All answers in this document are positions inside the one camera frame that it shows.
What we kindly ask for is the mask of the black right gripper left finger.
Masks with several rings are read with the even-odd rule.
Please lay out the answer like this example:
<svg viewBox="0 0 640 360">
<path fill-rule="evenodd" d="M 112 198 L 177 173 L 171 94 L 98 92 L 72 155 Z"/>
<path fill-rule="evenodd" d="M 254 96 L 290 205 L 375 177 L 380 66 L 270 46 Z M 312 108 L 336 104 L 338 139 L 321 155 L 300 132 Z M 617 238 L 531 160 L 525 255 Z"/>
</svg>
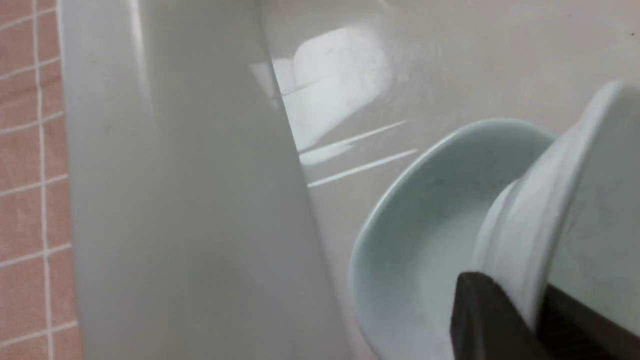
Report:
<svg viewBox="0 0 640 360">
<path fill-rule="evenodd" d="M 481 272 L 455 283 L 449 333 L 455 360 L 551 360 L 502 288 Z"/>
</svg>

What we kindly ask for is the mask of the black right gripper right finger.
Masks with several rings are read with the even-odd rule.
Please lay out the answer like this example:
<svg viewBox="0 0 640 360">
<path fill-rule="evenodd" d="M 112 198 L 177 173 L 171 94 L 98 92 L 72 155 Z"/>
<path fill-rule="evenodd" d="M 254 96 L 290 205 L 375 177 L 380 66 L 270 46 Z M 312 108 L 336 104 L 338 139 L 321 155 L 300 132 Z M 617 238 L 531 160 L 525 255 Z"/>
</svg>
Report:
<svg viewBox="0 0 640 360">
<path fill-rule="evenodd" d="M 640 338 L 548 285 L 535 336 L 554 360 L 638 360 Z"/>
</svg>

